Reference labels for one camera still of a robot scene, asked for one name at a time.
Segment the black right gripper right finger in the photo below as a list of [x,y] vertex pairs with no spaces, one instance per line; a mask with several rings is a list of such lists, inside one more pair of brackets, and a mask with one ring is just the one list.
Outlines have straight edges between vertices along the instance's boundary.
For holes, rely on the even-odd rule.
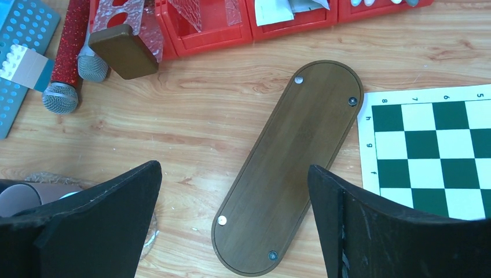
[[490,220],[415,210],[311,165],[307,185],[328,277],[489,277]]

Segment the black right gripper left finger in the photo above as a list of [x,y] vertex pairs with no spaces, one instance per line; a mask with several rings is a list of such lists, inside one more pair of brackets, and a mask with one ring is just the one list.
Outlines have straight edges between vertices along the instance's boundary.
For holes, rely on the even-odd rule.
[[1,218],[1,276],[134,277],[161,183],[151,160]]

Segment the purple grey mug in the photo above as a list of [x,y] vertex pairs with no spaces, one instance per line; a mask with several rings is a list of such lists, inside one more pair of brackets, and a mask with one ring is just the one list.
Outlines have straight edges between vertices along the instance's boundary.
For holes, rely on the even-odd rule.
[[1,179],[1,217],[55,202],[82,191],[77,185]]

